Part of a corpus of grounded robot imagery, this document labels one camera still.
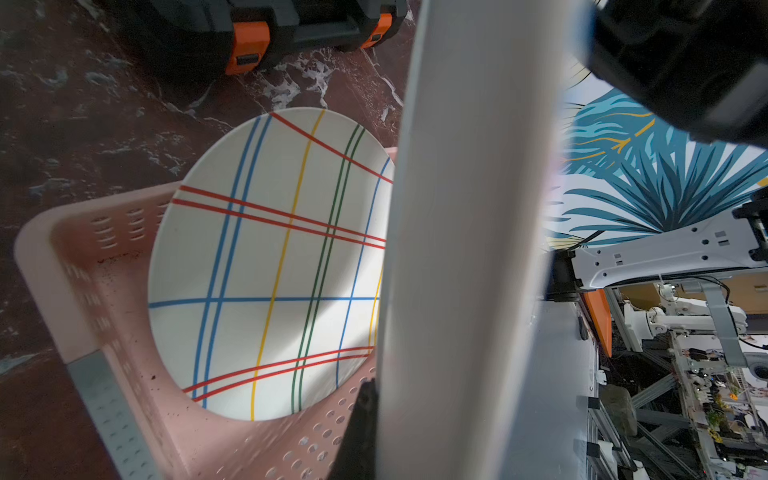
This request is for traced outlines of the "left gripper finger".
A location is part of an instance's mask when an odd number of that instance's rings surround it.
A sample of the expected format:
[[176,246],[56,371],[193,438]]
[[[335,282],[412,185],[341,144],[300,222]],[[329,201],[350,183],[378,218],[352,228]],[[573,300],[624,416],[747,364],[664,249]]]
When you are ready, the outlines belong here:
[[329,480],[374,480],[378,391],[375,380],[362,383]]

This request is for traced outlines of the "pink plastic basket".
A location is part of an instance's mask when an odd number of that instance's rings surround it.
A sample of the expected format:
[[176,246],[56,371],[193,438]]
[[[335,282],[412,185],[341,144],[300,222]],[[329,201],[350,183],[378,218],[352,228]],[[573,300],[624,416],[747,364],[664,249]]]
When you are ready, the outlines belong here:
[[325,479],[366,361],[307,411],[274,421],[206,412],[176,387],[147,309],[151,249],[174,184],[47,210],[14,257],[56,349],[124,479]]

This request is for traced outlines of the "white plate coloured stripes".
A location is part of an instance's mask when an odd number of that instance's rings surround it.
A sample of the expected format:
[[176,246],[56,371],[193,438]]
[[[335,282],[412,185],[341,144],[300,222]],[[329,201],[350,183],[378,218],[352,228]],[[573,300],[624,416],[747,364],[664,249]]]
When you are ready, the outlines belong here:
[[320,403],[377,344],[396,163],[321,108],[261,115],[196,162],[148,278],[158,354],[208,412],[265,422]]

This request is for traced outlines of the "black tool case orange latches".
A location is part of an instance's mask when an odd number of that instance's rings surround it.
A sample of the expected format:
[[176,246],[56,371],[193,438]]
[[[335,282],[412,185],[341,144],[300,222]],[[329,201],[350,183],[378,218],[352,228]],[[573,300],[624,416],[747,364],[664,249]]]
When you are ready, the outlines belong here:
[[110,1],[119,26],[155,74],[206,80],[277,65],[317,48],[368,49],[395,36],[402,0]]

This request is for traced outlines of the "colourful speckled plate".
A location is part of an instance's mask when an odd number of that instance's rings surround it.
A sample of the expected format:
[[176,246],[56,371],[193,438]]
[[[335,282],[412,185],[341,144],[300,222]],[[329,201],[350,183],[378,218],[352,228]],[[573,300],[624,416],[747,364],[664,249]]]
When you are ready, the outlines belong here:
[[380,479],[502,471],[549,270],[565,67],[589,10],[421,5],[382,283]]

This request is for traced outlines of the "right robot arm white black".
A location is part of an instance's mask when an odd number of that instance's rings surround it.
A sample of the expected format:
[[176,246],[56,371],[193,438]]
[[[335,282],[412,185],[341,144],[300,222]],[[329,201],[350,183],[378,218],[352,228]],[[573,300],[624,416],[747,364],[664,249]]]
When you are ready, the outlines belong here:
[[584,292],[658,277],[761,268],[767,264],[767,201],[748,202],[675,231],[554,254],[544,293],[573,301]]

